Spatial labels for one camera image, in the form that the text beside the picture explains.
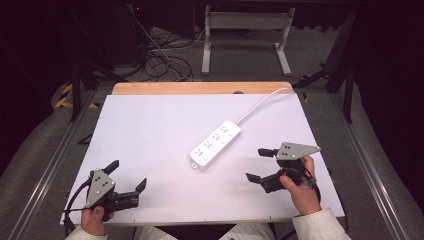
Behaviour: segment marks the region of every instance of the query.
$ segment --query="power strip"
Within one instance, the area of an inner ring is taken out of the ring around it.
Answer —
[[[190,152],[191,167],[206,170],[240,135],[241,128],[225,121]]]

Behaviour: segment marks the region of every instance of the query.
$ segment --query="person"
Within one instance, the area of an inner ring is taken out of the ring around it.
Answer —
[[[315,177],[314,160],[310,156],[302,158],[305,168]],[[300,215],[292,218],[298,239],[347,240],[345,233],[331,209],[321,209],[315,190],[307,185],[296,185],[289,177],[280,176],[283,186],[290,192],[291,199]],[[97,206],[94,211],[84,209],[81,225],[66,240],[106,240],[107,235],[102,222],[104,209]],[[139,227],[134,240],[176,240],[173,236],[155,227]],[[275,240],[274,234],[267,224],[242,223],[235,225],[220,240]]]

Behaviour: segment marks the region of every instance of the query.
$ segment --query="sleeve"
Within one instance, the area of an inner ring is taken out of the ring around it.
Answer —
[[[293,224],[299,239],[350,239],[331,209],[321,210],[311,215],[294,217]]]
[[[65,240],[107,240],[107,235],[93,236],[86,233],[81,226],[78,226]]]

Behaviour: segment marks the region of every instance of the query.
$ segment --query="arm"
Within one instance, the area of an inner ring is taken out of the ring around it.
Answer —
[[[315,177],[313,158],[305,156],[302,160],[305,162],[305,168],[312,177]],[[301,214],[293,218],[299,239],[350,239],[333,212],[330,209],[321,209],[316,192],[311,186],[307,184],[297,186],[287,176],[281,176],[280,181],[290,192],[293,204]]]
[[[103,225],[104,208],[97,206],[94,211],[91,209],[82,210],[81,225],[78,226],[66,240],[107,240],[105,227]]]

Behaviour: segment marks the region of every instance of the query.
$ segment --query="white board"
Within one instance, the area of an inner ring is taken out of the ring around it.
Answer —
[[[114,160],[109,176],[118,193],[134,191],[147,178],[140,205],[117,212],[110,224],[178,225],[275,222],[298,215],[286,190],[265,193],[245,173],[269,176],[279,170],[275,158],[259,148],[283,141],[318,145],[296,94],[275,94],[241,123],[243,133],[206,171],[190,166],[189,153],[225,120],[236,122],[267,95],[111,95],[103,106],[71,195],[89,172]],[[315,159],[323,208],[344,216],[320,153]],[[82,191],[73,208],[85,205]],[[80,223],[80,212],[71,219]]]

